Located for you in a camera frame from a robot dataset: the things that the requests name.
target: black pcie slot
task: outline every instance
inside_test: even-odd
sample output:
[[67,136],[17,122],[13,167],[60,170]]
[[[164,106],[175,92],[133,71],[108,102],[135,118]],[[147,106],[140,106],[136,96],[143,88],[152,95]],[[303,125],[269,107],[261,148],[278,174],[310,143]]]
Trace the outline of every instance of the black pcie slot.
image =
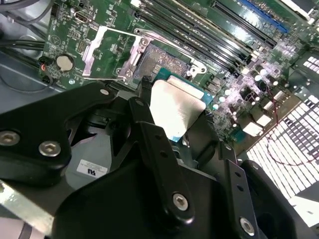
[[[167,22],[165,19],[161,20],[155,20],[154,18],[150,17],[149,15],[145,14],[144,12],[138,12],[137,17],[144,20],[145,22],[149,22],[158,29],[162,30],[163,32],[167,32],[167,28],[169,26],[169,22]],[[226,63],[220,59],[218,59],[216,56],[209,54],[208,52],[205,52],[203,49],[201,49],[198,46],[195,46],[191,41],[187,40],[186,38],[182,38],[181,35],[175,33],[175,32],[167,32],[169,35],[171,35],[174,39],[178,40],[181,47],[185,46],[187,49],[190,49],[191,52],[199,52],[204,58],[209,59],[210,61],[214,62],[215,64],[219,65],[220,67],[228,70],[230,73],[238,72],[238,69],[234,65],[230,65],[229,63]]]
[[[146,7],[148,12],[150,12],[152,15],[158,14],[159,10],[154,7]],[[213,52],[214,54],[218,55],[222,59],[227,60],[228,62],[234,64],[235,66],[239,66],[242,64],[242,62],[237,61],[236,58],[233,56],[227,54],[226,52],[221,51],[218,47],[214,46],[213,44],[209,42],[205,42],[202,38],[200,38],[197,34],[194,34],[193,32],[189,31],[185,26],[180,24],[179,22],[176,22],[174,19],[171,19],[168,15],[166,15],[165,21],[169,22],[172,26],[174,26],[178,31],[181,31],[181,34],[186,35],[187,37],[191,37],[192,39],[196,40],[198,43],[200,43],[203,47],[205,47],[207,51]]]
[[222,4],[218,1],[215,1],[212,4],[212,8],[216,12],[221,14],[222,16],[225,16],[227,19],[229,19],[234,24],[245,29],[249,34],[251,34],[257,40],[264,43],[265,45],[267,45],[271,49],[273,49],[276,46],[276,42],[273,39],[268,37],[266,34],[264,34],[261,30],[257,29],[255,26],[248,23],[241,16],[239,16],[237,13],[233,12],[231,9],[226,7],[224,4]]
[[239,59],[241,59],[243,61],[247,60],[247,56],[249,55],[249,52],[246,52],[246,55],[245,55],[239,49],[235,48],[234,46],[232,46],[228,42],[224,41],[223,39],[221,39],[217,35],[213,34],[212,31],[209,32],[208,30],[206,30],[202,26],[194,23],[189,18],[185,17],[185,15],[181,14],[180,11],[176,10],[175,8],[173,8],[168,3],[166,3],[166,2],[164,2],[162,0],[147,0],[147,2],[155,2],[156,4],[162,6],[163,8],[165,8],[167,10],[169,10],[174,16],[180,18],[181,20],[183,20],[184,22],[186,22],[187,24],[192,26],[194,28],[194,30],[197,30],[200,34],[202,34],[205,37],[207,37],[207,39],[215,42],[217,45],[220,45],[223,48],[226,48],[232,54],[236,55]]

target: green circuit board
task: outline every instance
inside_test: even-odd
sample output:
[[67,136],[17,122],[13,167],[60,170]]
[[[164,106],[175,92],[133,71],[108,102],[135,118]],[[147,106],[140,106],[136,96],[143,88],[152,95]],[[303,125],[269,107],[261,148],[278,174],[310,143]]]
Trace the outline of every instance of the green circuit board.
[[[269,76],[284,79],[284,72],[304,49],[318,45],[318,11],[312,13],[311,25],[279,1],[57,0],[43,55],[54,61],[65,55],[70,59],[68,70],[59,64],[47,66],[57,85],[65,90],[101,81],[111,82],[118,90],[134,91],[142,74],[155,78],[160,68],[168,68],[215,96],[208,110],[214,114],[216,131],[221,138],[233,138],[232,132],[238,130],[231,127],[229,106],[235,106],[238,115],[252,107],[242,99],[241,91],[249,87],[261,98],[266,97],[250,73],[243,72],[253,72],[259,65]],[[103,27],[108,29],[97,39]],[[155,39],[142,52],[140,48],[134,51],[142,55],[131,75],[125,75],[124,65],[145,31],[170,44]],[[100,42],[92,57],[85,58],[96,40]],[[190,76],[186,72],[192,70],[194,59],[207,69]],[[93,62],[89,71],[85,70],[86,60]],[[230,89],[231,95],[219,102],[218,96],[225,89]]]

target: screw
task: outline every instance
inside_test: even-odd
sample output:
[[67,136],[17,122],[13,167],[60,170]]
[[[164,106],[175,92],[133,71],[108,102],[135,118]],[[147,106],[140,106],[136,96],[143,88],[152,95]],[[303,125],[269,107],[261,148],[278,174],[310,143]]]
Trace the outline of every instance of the screw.
[[107,90],[100,89],[100,92],[101,92],[103,95],[106,95],[106,96],[109,95],[109,92],[108,92]]
[[173,202],[175,206],[177,206],[177,208],[180,209],[181,211],[186,211],[188,208],[188,201],[182,194],[179,194],[179,193],[174,194]]
[[259,166],[258,166],[258,164],[257,164],[257,163],[253,162],[252,164],[253,164],[253,168],[254,168],[254,169],[256,169],[256,170],[258,170],[258,169],[259,169]]
[[254,227],[253,225],[251,225],[250,221],[248,221],[246,218],[241,218],[239,222],[245,233],[247,233],[251,237],[255,235]]
[[140,101],[139,99],[136,99],[135,101],[136,101],[136,103],[138,103],[138,105],[144,106],[144,103],[142,101]]
[[132,77],[132,76],[133,76],[133,72],[132,72],[131,70],[127,70],[126,73],[125,73],[125,75],[126,75],[127,77]]
[[141,45],[142,46],[147,46],[148,44],[149,44],[149,41],[147,39],[145,39],[145,38],[142,38]]
[[61,152],[61,147],[58,142],[55,141],[45,141],[39,145],[39,152],[43,156],[56,157]]
[[13,146],[20,141],[20,136],[13,131],[2,131],[0,132],[0,145],[2,146]]
[[226,147],[228,150],[231,150],[231,147],[230,147],[228,144],[225,144],[225,147]]

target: black plastic arm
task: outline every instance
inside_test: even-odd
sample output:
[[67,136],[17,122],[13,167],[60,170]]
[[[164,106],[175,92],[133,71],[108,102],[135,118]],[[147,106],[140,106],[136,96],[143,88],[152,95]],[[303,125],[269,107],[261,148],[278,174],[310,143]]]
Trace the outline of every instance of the black plastic arm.
[[[103,85],[92,83],[0,115],[0,132],[17,135],[14,145],[0,143],[0,178],[37,186],[57,183],[71,159],[66,123],[114,97]],[[4,137],[12,140],[3,133],[2,141]]]

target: black cable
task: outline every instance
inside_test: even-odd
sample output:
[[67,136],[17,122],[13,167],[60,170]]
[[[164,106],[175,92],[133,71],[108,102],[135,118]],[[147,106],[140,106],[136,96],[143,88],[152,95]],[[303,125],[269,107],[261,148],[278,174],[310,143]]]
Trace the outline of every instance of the black cable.
[[32,51],[43,51],[43,47],[41,46],[30,46],[30,45],[0,45],[0,48],[15,48],[15,49],[23,49],[23,50],[32,50]]
[[3,47],[43,51],[44,42],[30,40],[0,40],[0,48]]
[[44,71],[45,72],[45,75],[49,78],[49,83],[42,89],[40,90],[21,90],[21,89],[18,89],[18,88],[15,88],[11,85],[9,85],[4,79],[3,77],[0,75],[0,81],[6,86],[8,87],[10,90],[13,90],[13,91],[16,91],[16,92],[19,92],[19,93],[24,93],[24,94],[36,94],[36,93],[41,93],[41,92],[44,92],[46,91],[47,89],[49,89],[51,86],[53,86],[53,84],[55,83],[55,80],[53,80],[53,78],[51,77],[51,75],[48,73],[47,70]]
[[0,11],[12,11],[25,8],[37,3],[40,0],[18,0],[15,2],[0,4]]
[[6,12],[6,13],[9,15],[9,17],[11,17],[17,23],[30,25],[30,24],[38,23],[39,21],[41,21],[41,19],[43,19],[45,17],[45,15],[50,11],[52,6],[54,5],[54,2],[55,2],[55,0],[51,0],[49,2],[48,6],[43,11],[43,13],[41,13],[38,17],[36,17],[35,19],[32,19],[32,20],[25,20],[22,17],[16,16],[10,12]]
[[15,59],[15,60],[21,61],[25,65],[28,65],[28,66],[33,67],[35,69],[39,69],[39,64],[38,64],[37,60],[32,59],[31,57],[25,56],[22,53],[15,51],[13,49],[10,49],[10,48],[0,48],[0,51],[3,52],[4,54],[6,54],[7,56]]
[[43,45],[44,41],[33,41],[33,40],[8,40],[2,39],[0,40],[0,45],[10,45],[10,44],[29,44],[29,45]]

